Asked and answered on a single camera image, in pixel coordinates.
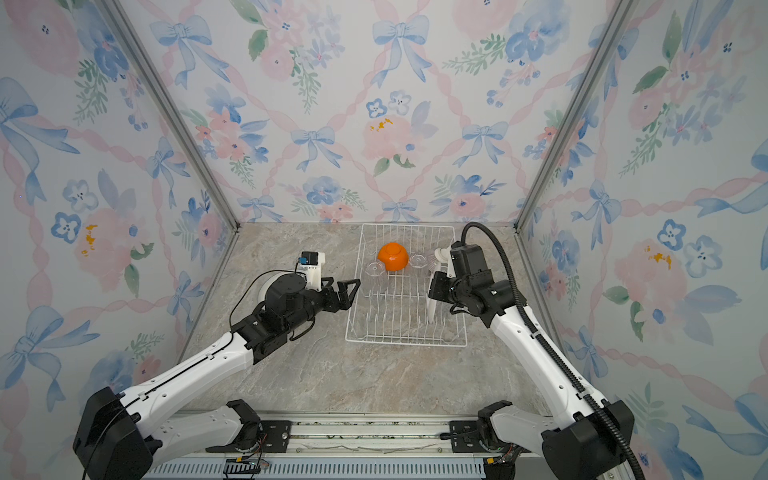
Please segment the clear glass cup back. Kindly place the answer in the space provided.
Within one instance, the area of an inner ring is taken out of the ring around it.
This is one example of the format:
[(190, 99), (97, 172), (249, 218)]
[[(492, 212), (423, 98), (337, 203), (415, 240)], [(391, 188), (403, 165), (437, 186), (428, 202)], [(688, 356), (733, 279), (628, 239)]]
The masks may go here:
[(413, 254), (409, 257), (408, 266), (411, 270), (422, 273), (425, 272), (428, 267), (428, 259), (423, 254)]

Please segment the clear glass cup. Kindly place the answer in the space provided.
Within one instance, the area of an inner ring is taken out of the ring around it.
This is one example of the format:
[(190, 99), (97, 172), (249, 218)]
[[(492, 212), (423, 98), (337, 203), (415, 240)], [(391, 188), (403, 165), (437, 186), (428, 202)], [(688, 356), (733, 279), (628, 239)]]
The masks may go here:
[(409, 257), (408, 266), (411, 270), (422, 273), (425, 272), (428, 267), (428, 259), (423, 254), (413, 254)]
[(363, 269), (364, 277), (370, 281), (378, 281), (387, 276), (386, 266), (380, 260), (368, 263)]

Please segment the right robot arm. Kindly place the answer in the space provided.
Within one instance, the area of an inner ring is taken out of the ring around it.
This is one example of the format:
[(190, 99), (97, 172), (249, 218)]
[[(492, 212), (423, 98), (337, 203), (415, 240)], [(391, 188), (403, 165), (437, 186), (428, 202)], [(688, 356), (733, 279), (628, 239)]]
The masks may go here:
[(438, 248), (430, 300), (482, 321), (515, 355), (542, 394), (548, 414), (521, 410), (502, 400), (479, 410), (475, 434), (511, 464), (528, 451), (542, 457), (558, 479), (596, 479), (626, 465), (644, 478), (630, 448), (635, 418), (622, 401), (610, 402), (555, 348), (518, 290), (514, 276), (496, 280), (478, 245), (461, 241)]

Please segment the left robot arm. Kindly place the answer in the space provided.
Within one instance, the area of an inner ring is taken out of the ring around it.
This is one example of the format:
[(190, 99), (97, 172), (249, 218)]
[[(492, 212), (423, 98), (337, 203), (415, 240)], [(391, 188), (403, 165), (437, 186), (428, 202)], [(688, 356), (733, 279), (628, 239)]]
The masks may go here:
[(209, 347), (121, 392), (104, 387), (84, 407), (73, 451), (85, 479), (140, 479), (153, 467), (207, 448), (251, 455), (268, 434), (242, 399), (181, 419), (176, 413), (227, 377), (308, 333), (321, 313), (346, 311), (361, 282), (276, 271), (252, 312)]

